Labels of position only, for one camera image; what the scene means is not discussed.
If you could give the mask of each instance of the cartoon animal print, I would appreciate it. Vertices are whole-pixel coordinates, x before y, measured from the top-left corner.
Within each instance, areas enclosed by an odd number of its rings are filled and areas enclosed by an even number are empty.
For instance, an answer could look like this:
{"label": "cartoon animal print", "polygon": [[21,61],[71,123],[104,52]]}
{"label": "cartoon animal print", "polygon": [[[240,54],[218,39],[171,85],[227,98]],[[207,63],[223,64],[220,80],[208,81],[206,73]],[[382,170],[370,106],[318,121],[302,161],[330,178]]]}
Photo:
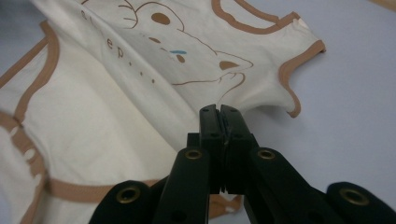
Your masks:
{"label": "cartoon animal print", "polygon": [[101,4],[89,0],[83,4],[115,27],[119,34],[128,36],[129,44],[149,65],[162,73],[183,97],[193,96],[194,103],[199,105],[208,101],[218,103],[243,85],[244,70],[253,66],[252,62],[216,50],[187,33],[183,20],[165,4],[138,5],[128,0]]}

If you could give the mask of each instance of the white tabletop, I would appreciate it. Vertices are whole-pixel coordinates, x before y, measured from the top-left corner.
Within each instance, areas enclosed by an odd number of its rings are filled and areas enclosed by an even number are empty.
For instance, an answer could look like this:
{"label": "white tabletop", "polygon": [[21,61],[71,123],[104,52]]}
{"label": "white tabletop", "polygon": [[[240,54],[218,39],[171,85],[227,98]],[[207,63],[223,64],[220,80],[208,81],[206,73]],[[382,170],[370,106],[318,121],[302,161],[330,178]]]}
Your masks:
{"label": "white tabletop", "polygon": [[[396,12],[366,0],[248,2],[279,17],[296,11],[327,47],[290,79],[299,117],[274,107],[246,113],[260,145],[280,151],[317,189],[352,182],[396,209]],[[43,37],[44,19],[25,0],[0,2],[0,74]],[[239,212],[211,223],[249,222]]]}

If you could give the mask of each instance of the baby garment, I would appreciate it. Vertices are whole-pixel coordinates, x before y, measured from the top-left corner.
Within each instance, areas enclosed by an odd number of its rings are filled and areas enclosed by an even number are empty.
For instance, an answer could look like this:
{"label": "baby garment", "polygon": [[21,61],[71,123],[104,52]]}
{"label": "baby garment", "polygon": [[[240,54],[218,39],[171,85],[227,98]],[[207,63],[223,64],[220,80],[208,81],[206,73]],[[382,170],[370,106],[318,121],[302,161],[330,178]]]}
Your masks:
{"label": "baby garment", "polygon": [[[46,37],[0,79],[0,183],[23,193],[16,223],[87,223],[115,184],[165,177],[203,106],[297,116],[289,76],[324,50],[296,13],[245,1],[34,4]],[[212,203],[223,214],[239,200]]]}

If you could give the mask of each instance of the sleeveless baby top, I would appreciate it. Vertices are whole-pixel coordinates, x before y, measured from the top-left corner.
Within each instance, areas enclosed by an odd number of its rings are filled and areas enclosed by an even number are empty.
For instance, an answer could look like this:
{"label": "sleeveless baby top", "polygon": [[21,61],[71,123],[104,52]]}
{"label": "sleeveless baby top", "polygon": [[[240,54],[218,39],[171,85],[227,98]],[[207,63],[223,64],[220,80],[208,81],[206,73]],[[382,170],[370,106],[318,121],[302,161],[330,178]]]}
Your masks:
{"label": "sleeveless baby top", "polygon": [[[297,116],[289,76],[325,49],[296,13],[240,0],[34,4],[46,37],[0,77],[0,186],[15,223],[87,223],[115,184],[168,175],[203,106]],[[216,216],[239,201],[212,204]]]}

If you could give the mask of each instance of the brown oval spot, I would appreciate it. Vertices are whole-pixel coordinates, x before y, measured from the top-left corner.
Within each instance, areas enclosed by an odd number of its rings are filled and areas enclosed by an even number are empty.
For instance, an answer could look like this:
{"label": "brown oval spot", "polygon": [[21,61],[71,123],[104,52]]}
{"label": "brown oval spot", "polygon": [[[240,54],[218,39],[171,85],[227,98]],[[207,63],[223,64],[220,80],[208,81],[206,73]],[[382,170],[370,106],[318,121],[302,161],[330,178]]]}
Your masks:
{"label": "brown oval spot", "polygon": [[219,67],[221,68],[221,70],[226,70],[226,69],[229,69],[232,67],[237,67],[237,66],[239,66],[239,65],[236,63],[228,62],[228,61],[221,61],[219,63]]}
{"label": "brown oval spot", "polygon": [[177,59],[179,62],[184,63],[186,62],[186,60],[184,60],[183,56],[181,56],[180,54],[177,55]]}
{"label": "brown oval spot", "polygon": [[169,20],[169,18],[161,12],[152,14],[151,19],[163,25],[169,25],[169,23],[171,23],[171,20]]}
{"label": "brown oval spot", "polygon": [[155,43],[159,43],[159,44],[161,43],[161,41],[159,39],[154,38],[154,37],[149,37],[148,39],[154,41]]}

